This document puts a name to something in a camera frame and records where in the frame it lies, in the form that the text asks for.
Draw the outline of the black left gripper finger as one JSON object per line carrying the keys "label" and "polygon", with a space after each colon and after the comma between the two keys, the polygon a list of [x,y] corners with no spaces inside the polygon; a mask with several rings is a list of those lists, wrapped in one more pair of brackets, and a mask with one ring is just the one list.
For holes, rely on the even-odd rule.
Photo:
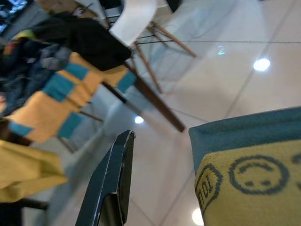
{"label": "black left gripper finger", "polygon": [[94,170],[77,226],[123,226],[127,222],[135,133],[119,134]]}

